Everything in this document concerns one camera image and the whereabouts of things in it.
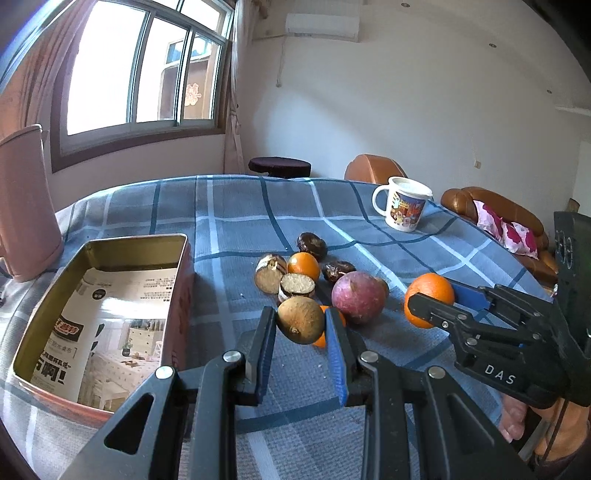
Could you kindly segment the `person's right hand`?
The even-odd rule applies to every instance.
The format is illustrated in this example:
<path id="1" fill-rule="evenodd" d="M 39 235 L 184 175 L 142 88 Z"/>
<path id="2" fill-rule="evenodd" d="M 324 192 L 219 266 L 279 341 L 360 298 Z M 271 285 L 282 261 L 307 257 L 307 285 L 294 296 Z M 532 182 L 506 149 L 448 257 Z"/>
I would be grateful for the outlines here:
<path id="1" fill-rule="evenodd" d="M 508 443 L 522 438 L 527 412 L 528 406 L 525 403 L 508 395 L 503 396 L 498 429 Z"/>

